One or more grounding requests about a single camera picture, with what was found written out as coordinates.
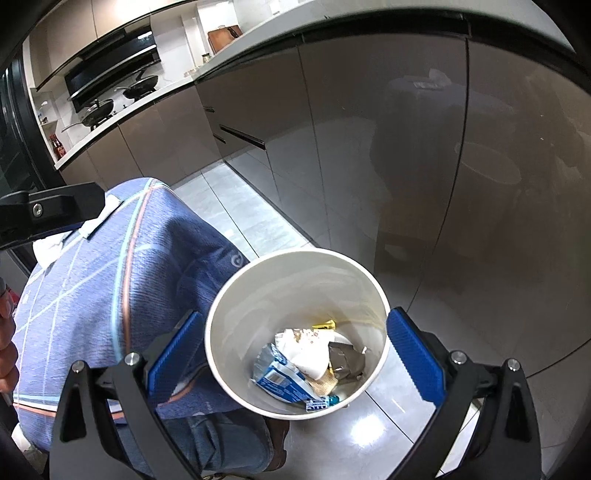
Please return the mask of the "left hand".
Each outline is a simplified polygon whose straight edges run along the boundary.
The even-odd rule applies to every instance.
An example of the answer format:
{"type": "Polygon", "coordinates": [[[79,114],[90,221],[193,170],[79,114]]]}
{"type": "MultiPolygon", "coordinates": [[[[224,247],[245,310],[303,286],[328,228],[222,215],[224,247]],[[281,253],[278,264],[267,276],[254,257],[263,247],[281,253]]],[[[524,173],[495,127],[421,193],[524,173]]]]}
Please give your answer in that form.
{"type": "Polygon", "coordinates": [[[13,343],[16,330],[13,319],[13,299],[10,291],[1,280],[0,299],[0,391],[2,394],[11,393],[17,385],[19,372],[16,366],[18,351],[13,343]]]}

